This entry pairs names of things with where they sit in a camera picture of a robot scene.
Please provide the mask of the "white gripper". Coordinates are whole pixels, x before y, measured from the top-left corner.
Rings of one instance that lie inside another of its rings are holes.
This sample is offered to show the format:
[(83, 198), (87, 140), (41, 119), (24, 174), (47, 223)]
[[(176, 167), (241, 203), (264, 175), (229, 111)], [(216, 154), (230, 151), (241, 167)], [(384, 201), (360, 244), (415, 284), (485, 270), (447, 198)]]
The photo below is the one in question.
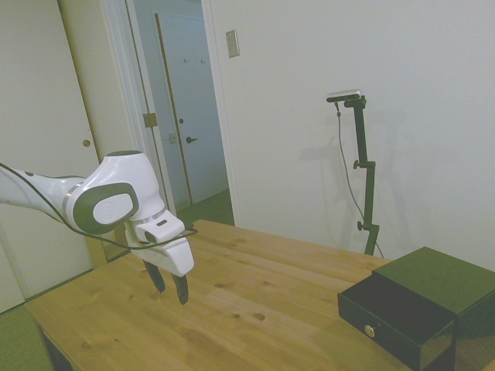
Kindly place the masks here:
[(138, 247), (131, 252), (143, 259), (146, 271), (158, 292), (166, 289), (159, 267), (172, 273), (176, 293), (181, 305), (189, 300), (189, 285), (186, 274), (194, 267), (194, 259), (185, 230), (170, 228), (126, 228), (125, 236), (130, 247)]

